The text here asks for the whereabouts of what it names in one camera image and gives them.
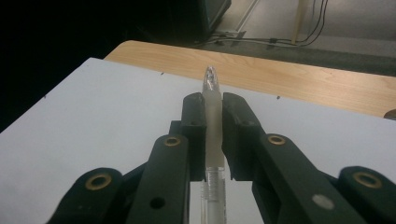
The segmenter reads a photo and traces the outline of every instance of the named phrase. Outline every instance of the white table surface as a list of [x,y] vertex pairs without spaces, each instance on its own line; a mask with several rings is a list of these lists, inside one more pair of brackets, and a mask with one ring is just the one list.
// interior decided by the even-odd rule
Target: white table surface
[[[0,134],[0,222],[45,223],[75,180],[147,161],[154,141],[179,120],[195,79],[89,59]],[[268,133],[290,138],[319,170],[365,166],[396,181],[396,122],[274,95],[243,96]],[[227,179],[228,223],[261,223],[250,183]],[[191,223],[200,223],[191,184]]]

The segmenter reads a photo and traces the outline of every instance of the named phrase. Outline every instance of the black cable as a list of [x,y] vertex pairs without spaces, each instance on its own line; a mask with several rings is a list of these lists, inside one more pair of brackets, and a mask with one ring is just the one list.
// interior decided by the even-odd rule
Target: black cable
[[[307,41],[309,38],[311,38],[311,36],[312,36],[312,35],[315,33],[315,31],[318,29],[318,26],[319,26],[320,21],[321,21],[321,19],[322,19],[322,11],[323,11],[323,15],[324,15],[324,12],[326,11],[326,7],[325,7],[324,10],[323,10],[323,3],[324,3],[324,1],[325,1],[325,0],[322,0],[322,3],[321,3],[321,5],[320,5],[319,19],[318,19],[317,25],[315,26],[314,30],[311,32],[311,34],[310,34],[309,36],[306,37],[306,39],[304,39],[304,40],[297,40],[296,43],[302,43],[302,42]],[[280,41],[290,41],[290,42],[291,42],[291,39],[278,39],[278,40],[280,40]]]
[[314,0],[314,4],[312,5],[312,15],[311,15],[311,22],[309,22],[308,32],[312,32],[312,21],[315,18],[315,8],[317,5],[317,0]]
[[315,42],[315,40],[317,40],[318,39],[318,37],[320,36],[320,34],[321,34],[321,32],[322,32],[322,30],[323,30],[323,27],[324,27],[324,19],[325,19],[325,16],[326,16],[326,7],[327,7],[327,3],[329,2],[329,0],[326,0],[326,4],[325,4],[325,6],[324,6],[324,10],[323,10],[323,20],[322,20],[322,26],[320,27],[320,30],[319,30],[319,32],[318,32],[318,34],[317,34],[317,36],[315,36],[315,38],[311,41],[311,42],[309,42],[308,44],[305,44],[305,45],[301,45],[300,47],[306,47],[306,46],[308,46],[308,45],[310,45],[310,44],[312,44],[312,43],[314,43]]
[[291,43],[287,43],[287,42],[282,42],[282,41],[289,41],[289,42],[291,42],[291,40],[290,39],[278,39],[278,38],[238,38],[238,37],[227,37],[227,36],[224,36],[224,37],[219,37],[219,38],[215,38],[215,39],[212,39],[212,40],[208,40],[208,41],[206,41],[206,42],[204,42],[204,43],[200,43],[200,44],[197,44],[197,45],[195,45],[195,47],[199,47],[199,46],[202,46],[202,45],[205,45],[205,44],[211,44],[211,43],[214,43],[214,44],[216,44],[216,43],[220,43],[220,42],[222,42],[222,41],[251,41],[251,42],[256,42],[256,43],[262,43],[262,44],[267,44],[267,45],[271,45],[271,46],[278,46],[278,44],[281,44],[281,45],[288,45],[288,46],[294,46],[294,47],[306,47],[306,46],[308,46],[308,45],[311,45],[312,43],[314,43],[317,39],[318,39],[318,37],[320,36],[320,34],[321,34],[321,32],[322,32],[322,30],[323,30],[323,27],[324,27],[324,23],[325,23],[325,15],[326,15],[326,9],[327,9],[327,3],[329,2],[329,0],[322,0],[322,2],[321,2],[321,5],[320,5],[320,13],[319,13],[319,19],[318,19],[318,22],[317,22],[317,24],[316,24],[316,26],[315,26],[315,28],[314,28],[314,30],[312,31],[312,33],[306,38],[306,39],[304,39],[304,40],[297,40],[296,42],[297,43],[303,43],[303,42],[305,42],[305,41],[307,41],[314,33],[315,33],[315,31],[318,29],[318,26],[319,26],[319,24],[320,24],[320,21],[322,21],[322,24],[321,24],[321,27],[320,27],[320,30],[319,30],[319,32],[318,32],[318,34],[315,36],[315,38],[311,41],[311,42],[309,42],[308,44],[304,44],[304,45],[296,45],[296,44],[291,44]]

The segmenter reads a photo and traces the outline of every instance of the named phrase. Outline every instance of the transparent plastic object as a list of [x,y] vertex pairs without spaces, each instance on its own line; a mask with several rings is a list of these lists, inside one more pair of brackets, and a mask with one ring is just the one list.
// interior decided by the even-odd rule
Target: transparent plastic object
[[201,223],[226,224],[224,167],[207,167],[201,184]]

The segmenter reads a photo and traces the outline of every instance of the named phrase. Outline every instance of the wooden table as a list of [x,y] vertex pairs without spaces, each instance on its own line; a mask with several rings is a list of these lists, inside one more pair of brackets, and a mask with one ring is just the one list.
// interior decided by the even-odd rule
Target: wooden table
[[381,118],[396,108],[396,77],[137,41],[120,44],[105,60],[201,80],[214,65],[224,85]]

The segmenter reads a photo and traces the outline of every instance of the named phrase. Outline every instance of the clear plastic tube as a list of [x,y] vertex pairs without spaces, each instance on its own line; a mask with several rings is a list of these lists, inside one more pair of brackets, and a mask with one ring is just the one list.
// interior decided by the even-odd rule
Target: clear plastic tube
[[201,185],[201,223],[226,224],[224,168],[206,168],[206,180]]
[[205,98],[205,175],[202,182],[201,223],[225,224],[225,179],[222,144],[222,101],[215,68],[206,69],[202,95]]

